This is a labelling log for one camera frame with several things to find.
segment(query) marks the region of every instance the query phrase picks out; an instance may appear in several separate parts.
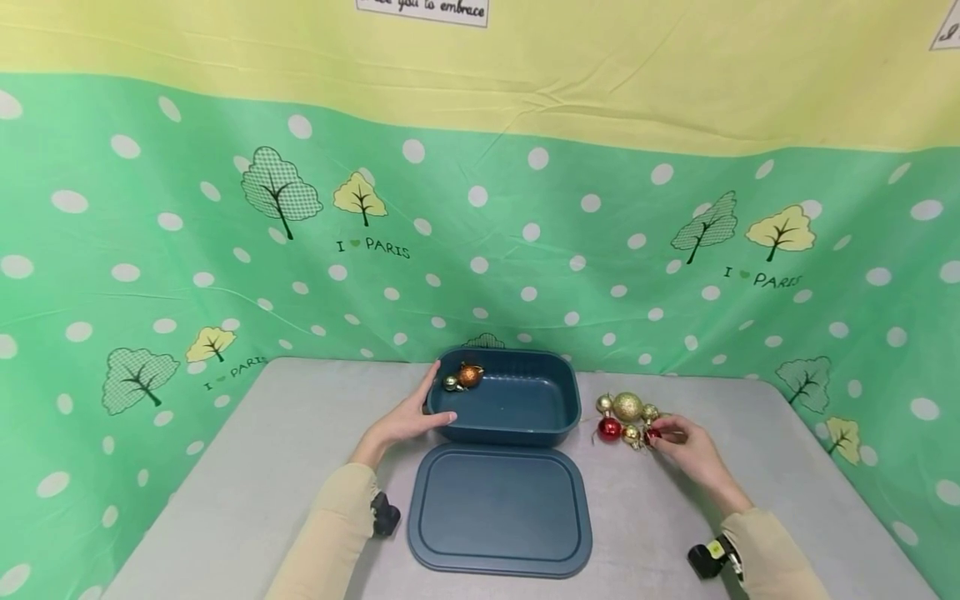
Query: tree print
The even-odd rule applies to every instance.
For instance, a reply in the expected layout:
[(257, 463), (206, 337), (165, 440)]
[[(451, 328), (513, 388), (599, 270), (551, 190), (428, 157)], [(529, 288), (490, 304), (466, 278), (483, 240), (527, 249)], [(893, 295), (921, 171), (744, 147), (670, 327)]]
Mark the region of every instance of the tree print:
[(827, 454), (833, 456), (833, 452), (838, 451), (851, 465), (857, 465), (860, 462), (860, 426), (856, 421), (830, 417), (827, 431), (832, 441)]
[(290, 221), (309, 219), (324, 209), (316, 188), (303, 182), (294, 163), (283, 160), (268, 146), (253, 153), (253, 163), (243, 174), (241, 187), (251, 206), (283, 223), (288, 240), (294, 239)]
[(233, 344), (237, 336), (232, 331), (224, 331), (220, 327), (204, 327), (197, 334), (197, 341), (186, 351), (186, 362), (199, 363), (211, 356), (216, 356), (224, 362), (223, 351)]
[(827, 385), (830, 382), (830, 359), (826, 356), (788, 361), (777, 369), (777, 377), (786, 383), (793, 395), (790, 405), (800, 403), (815, 413), (823, 414), (830, 403)]
[(370, 220), (367, 217), (387, 216), (387, 206), (373, 191), (370, 182), (357, 172), (351, 174), (350, 179), (333, 192), (333, 205), (346, 212), (363, 215), (365, 228), (370, 226)]
[(735, 208), (736, 192), (727, 192), (706, 212), (684, 225), (670, 245), (677, 250), (692, 251), (686, 264), (692, 263), (701, 246), (714, 246), (733, 237), (736, 228), (736, 217), (733, 216)]
[(788, 206), (772, 217), (757, 221), (747, 229), (747, 239), (760, 246), (769, 246), (767, 262), (772, 262), (779, 250), (802, 252), (813, 248), (816, 239), (810, 230), (810, 218), (799, 204)]
[(145, 348), (117, 348), (107, 358), (107, 380), (102, 403), (107, 414), (119, 415), (144, 397), (160, 405), (154, 394), (180, 366), (169, 354), (153, 354)]

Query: black device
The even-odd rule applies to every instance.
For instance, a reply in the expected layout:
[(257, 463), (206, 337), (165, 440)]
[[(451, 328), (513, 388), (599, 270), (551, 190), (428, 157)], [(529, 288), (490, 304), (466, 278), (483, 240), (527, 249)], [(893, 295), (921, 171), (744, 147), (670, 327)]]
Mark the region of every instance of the black device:
[(400, 509), (391, 506), (384, 492), (376, 495), (370, 508), (373, 512), (373, 534), (381, 538), (392, 536), (396, 525), (400, 523)]

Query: beige sleeve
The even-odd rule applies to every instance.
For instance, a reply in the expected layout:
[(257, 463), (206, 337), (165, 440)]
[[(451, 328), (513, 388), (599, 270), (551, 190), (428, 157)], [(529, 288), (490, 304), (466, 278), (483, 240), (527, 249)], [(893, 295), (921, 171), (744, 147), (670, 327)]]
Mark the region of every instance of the beige sleeve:
[(777, 518), (752, 509), (721, 524), (743, 565), (750, 600), (829, 600), (804, 553)]
[(330, 475), (267, 600), (343, 600), (353, 567), (373, 535), (370, 503), (376, 494), (376, 474), (365, 465), (345, 465)]

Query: hand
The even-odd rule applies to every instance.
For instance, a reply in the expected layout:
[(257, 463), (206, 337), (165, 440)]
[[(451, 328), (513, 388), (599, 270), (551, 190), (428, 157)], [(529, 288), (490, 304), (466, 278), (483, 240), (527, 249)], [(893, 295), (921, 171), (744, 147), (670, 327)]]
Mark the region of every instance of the hand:
[(436, 427), (449, 425), (457, 419), (456, 413), (425, 415), (422, 412), (423, 401), (426, 399), (427, 392), (430, 391), (430, 386), (433, 385), (439, 368), (440, 361), (437, 361), (430, 367), (412, 394), (404, 398), (394, 410), (371, 425), (353, 452), (353, 456), (350, 457), (352, 463), (362, 463), (376, 469), (383, 454), (391, 445), (416, 438)]

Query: red ornament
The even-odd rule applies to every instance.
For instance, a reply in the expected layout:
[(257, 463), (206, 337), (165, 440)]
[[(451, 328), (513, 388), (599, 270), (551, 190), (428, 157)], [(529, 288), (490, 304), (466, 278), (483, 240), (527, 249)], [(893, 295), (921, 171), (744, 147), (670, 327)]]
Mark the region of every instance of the red ornament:
[(620, 425), (620, 421), (613, 417), (601, 419), (600, 424), (597, 425), (597, 433), (604, 442), (616, 442), (620, 439), (620, 431), (622, 430), (623, 426)]

